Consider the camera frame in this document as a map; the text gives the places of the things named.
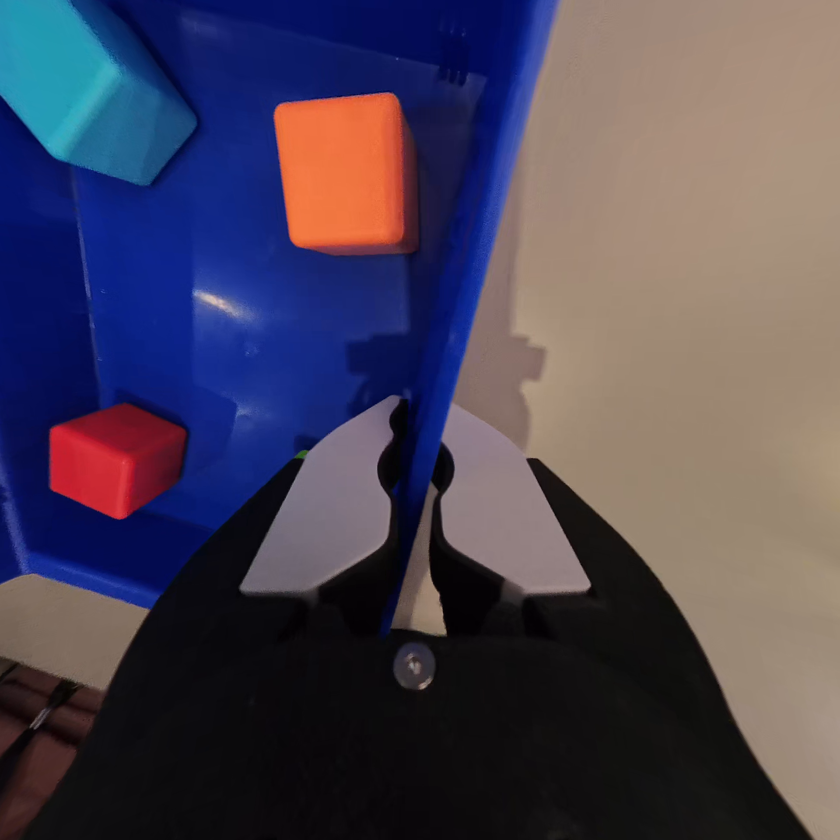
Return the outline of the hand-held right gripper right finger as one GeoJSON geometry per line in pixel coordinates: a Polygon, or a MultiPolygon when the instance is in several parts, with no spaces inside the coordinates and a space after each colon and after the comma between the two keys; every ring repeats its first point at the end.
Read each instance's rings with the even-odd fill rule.
{"type": "Polygon", "coordinates": [[[433,477],[429,563],[442,601],[583,595],[592,583],[522,451],[460,406],[433,477]]]}

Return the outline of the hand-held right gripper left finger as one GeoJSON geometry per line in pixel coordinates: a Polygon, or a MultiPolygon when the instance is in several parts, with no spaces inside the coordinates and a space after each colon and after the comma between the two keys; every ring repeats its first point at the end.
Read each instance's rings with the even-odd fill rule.
{"type": "Polygon", "coordinates": [[[392,501],[379,465],[401,402],[386,397],[308,451],[241,582],[244,595],[311,600],[385,545],[392,501]]]}

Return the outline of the blue plastic bin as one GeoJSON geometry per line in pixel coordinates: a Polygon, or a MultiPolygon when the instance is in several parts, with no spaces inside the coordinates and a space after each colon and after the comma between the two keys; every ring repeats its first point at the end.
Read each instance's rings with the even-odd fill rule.
{"type": "Polygon", "coordinates": [[[150,186],[53,159],[2,103],[2,582],[151,607],[299,450],[412,405],[419,505],[558,2],[106,2],[197,116],[150,186]],[[291,243],[274,110],[391,92],[419,249],[291,243]],[[49,430],[131,403],[188,432],[180,481],[118,521],[49,488],[49,430]]]}

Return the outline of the red magnetic cube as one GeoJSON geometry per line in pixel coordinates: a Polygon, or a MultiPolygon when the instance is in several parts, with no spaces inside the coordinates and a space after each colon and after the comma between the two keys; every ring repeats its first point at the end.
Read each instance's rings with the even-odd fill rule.
{"type": "Polygon", "coordinates": [[[49,488],[123,520],[178,482],[184,427],[122,403],[49,430],[49,488]]]}

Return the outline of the orange magnetic cube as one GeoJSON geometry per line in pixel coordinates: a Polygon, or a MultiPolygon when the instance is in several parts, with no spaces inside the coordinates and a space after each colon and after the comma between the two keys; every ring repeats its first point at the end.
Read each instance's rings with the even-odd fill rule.
{"type": "Polygon", "coordinates": [[[417,149],[394,93],[282,102],[274,124],[294,246],[330,256],[417,252],[417,149]]]}

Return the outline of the teal magnetic cube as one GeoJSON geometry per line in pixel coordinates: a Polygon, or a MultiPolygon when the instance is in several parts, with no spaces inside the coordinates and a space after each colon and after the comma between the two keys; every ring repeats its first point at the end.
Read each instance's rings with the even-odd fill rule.
{"type": "Polygon", "coordinates": [[[104,2],[2,1],[2,99],[56,159],[151,185],[197,117],[104,2]]]}

